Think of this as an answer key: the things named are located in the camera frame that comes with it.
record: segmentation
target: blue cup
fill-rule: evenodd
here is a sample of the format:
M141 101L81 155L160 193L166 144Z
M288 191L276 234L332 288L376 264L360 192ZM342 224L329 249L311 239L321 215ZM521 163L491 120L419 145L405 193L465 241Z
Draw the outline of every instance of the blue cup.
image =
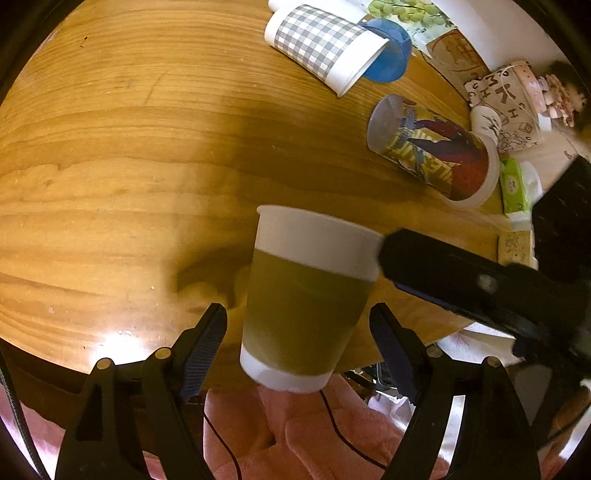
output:
M374 82L398 80L406 72L411 50L413 49L413 43L407 31L396 22L385 18L372 18L360 25L389 40L386 48L369 66L363 76Z

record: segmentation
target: green tissue package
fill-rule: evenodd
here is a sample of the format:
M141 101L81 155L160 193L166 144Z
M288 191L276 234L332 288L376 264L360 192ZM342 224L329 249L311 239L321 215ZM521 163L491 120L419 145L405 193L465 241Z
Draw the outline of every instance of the green tissue package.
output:
M501 193L505 214L516 220L530 212L527 190L523 181L521 166L514 158L501 160Z

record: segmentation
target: wood grain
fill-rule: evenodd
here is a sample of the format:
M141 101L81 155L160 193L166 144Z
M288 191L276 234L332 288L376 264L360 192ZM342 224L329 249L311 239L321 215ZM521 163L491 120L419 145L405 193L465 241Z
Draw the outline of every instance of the wood grain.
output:
M0 106L4 339L88 372L102 356L171 345L219 301L230 325L207 383L241 381L265 203L496 258L499 223L487 214L501 213L498 192L480 212L451 210L365 145L387 93L468 126L466 103L431 66L413 56L401 80L361 79L338 99L264 43L265 2L229 5L87 0L21 72ZM384 279L376 301L426 342L466 324ZM364 316L339 368L378 358Z

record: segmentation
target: screw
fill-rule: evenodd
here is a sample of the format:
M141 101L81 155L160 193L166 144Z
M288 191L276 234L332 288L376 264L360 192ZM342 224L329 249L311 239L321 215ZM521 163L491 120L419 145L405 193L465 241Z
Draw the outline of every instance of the screw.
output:
M107 370L111 366L111 359L110 358L101 358L97 363L96 367L99 370Z
M154 356L158 360L166 360L170 356L170 348L163 346L162 348L159 348L158 350L156 350L156 353L154 354Z
M427 348L427 355L431 358L439 358L443 355L443 352L439 347L431 345Z
M490 356L489 358L487 358L486 363L489 364L492 368L499 368L501 366L501 361L495 356Z
M476 279L476 284L478 285L479 289L491 295L494 292L496 292L496 289L498 288L496 280L490 275L486 274L478 275L478 278Z

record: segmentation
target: white paper cup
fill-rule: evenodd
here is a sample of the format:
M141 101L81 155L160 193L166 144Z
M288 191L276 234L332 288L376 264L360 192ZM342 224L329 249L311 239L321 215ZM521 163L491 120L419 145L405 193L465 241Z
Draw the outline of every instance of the white paper cup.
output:
M269 0L269 8L271 11L276 12L280 8L286 5L311 5L316 8L329 12L337 17L344 18L351 23L359 23L366 16L362 8L356 7L354 4L349 3L347 0Z
M472 132L486 135L492 138L495 145L499 144L499 132L501 131L501 117L492 108L478 105L470 113Z
M288 4L269 20L265 41L343 96L388 39L311 5Z
M273 390L318 391L378 278L383 237L306 210L258 212L240 363Z

